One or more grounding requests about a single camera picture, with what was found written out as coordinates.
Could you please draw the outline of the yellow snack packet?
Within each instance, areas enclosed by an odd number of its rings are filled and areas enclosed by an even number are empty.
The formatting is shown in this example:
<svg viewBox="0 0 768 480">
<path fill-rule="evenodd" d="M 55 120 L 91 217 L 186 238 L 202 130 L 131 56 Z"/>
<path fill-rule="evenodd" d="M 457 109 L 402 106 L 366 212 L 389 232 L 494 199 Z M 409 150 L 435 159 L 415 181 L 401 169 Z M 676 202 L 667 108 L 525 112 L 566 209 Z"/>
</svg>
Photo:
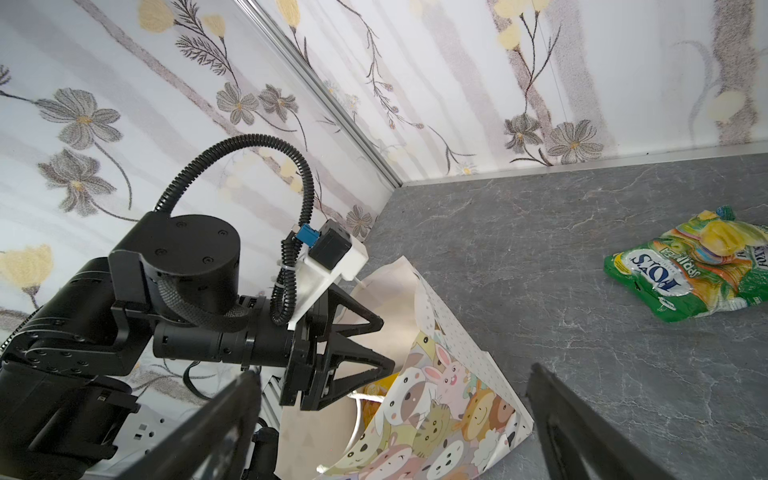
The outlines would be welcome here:
<svg viewBox="0 0 768 480">
<path fill-rule="evenodd" d="M 359 390 L 359 392 L 369 396 L 386 396 L 397 378 L 398 374 L 392 374 L 388 377 L 365 385 Z"/>
</svg>

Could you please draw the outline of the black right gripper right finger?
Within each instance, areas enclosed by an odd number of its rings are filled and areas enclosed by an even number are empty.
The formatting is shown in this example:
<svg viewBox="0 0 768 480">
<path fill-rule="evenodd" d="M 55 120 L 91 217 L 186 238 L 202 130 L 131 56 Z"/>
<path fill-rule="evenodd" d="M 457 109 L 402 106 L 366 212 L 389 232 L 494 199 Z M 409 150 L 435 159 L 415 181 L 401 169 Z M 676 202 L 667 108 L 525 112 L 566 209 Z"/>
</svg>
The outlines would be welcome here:
<svg viewBox="0 0 768 480">
<path fill-rule="evenodd" d="M 527 398 L 552 479 L 670 479 L 543 365 L 531 366 Z"/>
</svg>

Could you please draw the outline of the white cartoon paper gift bag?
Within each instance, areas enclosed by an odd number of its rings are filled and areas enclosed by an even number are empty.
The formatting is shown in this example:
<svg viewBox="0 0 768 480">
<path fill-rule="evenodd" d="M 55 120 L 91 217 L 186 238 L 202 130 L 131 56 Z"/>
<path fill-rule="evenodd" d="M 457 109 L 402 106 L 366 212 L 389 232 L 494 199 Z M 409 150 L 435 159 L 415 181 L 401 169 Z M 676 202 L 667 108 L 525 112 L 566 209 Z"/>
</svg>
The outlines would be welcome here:
<svg viewBox="0 0 768 480">
<path fill-rule="evenodd" d="M 492 356 L 405 258 L 352 297 L 384 320 L 360 343 L 395 362 L 386 396 L 359 392 L 317 412 L 285 409 L 281 479 L 474 479 L 532 433 L 534 421 Z"/>
</svg>

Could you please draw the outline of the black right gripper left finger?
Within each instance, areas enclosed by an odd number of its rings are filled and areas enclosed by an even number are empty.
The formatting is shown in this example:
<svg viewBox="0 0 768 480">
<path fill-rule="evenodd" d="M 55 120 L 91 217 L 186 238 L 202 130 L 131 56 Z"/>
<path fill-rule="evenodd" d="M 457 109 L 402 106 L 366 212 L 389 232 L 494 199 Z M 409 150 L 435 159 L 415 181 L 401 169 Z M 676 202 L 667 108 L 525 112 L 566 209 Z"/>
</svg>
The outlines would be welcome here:
<svg viewBox="0 0 768 480">
<path fill-rule="evenodd" d="M 248 370 L 118 477 L 261 479 L 260 404 L 260 377 Z"/>
</svg>

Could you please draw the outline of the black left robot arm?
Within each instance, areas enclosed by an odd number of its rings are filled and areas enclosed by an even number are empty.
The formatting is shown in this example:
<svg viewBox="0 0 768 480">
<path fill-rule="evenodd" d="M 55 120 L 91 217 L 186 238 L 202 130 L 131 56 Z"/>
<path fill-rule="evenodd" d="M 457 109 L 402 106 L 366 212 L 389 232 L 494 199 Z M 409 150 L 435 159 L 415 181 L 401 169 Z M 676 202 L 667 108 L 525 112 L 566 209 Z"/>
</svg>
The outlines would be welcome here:
<svg viewBox="0 0 768 480">
<path fill-rule="evenodd" d="M 167 440 L 140 455 L 134 478 L 178 479 L 232 445 L 224 473 L 252 476 L 245 455 L 273 464 L 276 434 L 257 433 L 262 367 L 280 368 L 279 402 L 317 411 L 394 370 L 355 342 L 382 319 L 337 285 L 365 263 L 338 223 L 300 222 L 284 240 L 275 296 L 238 291 L 240 238 L 205 215 L 146 214 L 106 257 L 82 267 L 4 344 L 1 472 L 79 479 L 123 450 L 140 409 L 124 382 L 155 356 L 232 364 L 243 376 Z"/>
</svg>

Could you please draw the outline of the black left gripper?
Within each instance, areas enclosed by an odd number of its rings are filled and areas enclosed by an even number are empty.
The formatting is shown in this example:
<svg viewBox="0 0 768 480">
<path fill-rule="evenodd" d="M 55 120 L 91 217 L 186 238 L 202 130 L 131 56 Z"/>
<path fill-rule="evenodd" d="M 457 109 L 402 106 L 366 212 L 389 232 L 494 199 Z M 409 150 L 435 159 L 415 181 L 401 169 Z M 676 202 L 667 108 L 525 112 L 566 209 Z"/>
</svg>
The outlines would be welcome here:
<svg viewBox="0 0 768 480">
<path fill-rule="evenodd" d="M 335 283 L 323 294 L 323 313 L 307 313 L 296 324 L 281 406 L 299 402 L 302 411 L 319 411 L 394 372 L 392 359 L 347 338 L 380 331 L 379 315 Z"/>
</svg>

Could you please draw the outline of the green Fox's candy bag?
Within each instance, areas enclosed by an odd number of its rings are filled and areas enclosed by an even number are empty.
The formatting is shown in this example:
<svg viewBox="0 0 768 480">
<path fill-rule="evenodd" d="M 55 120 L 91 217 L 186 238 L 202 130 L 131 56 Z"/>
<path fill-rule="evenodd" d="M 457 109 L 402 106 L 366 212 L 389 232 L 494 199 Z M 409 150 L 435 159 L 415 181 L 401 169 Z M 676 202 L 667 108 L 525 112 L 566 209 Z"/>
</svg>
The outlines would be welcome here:
<svg viewBox="0 0 768 480">
<path fill-rule="evenodd" d="M 767 227 L 722 206 L 607 256 L 603 268 L 665 322 L 738 311 L 767 301 Z"/>
</svg>

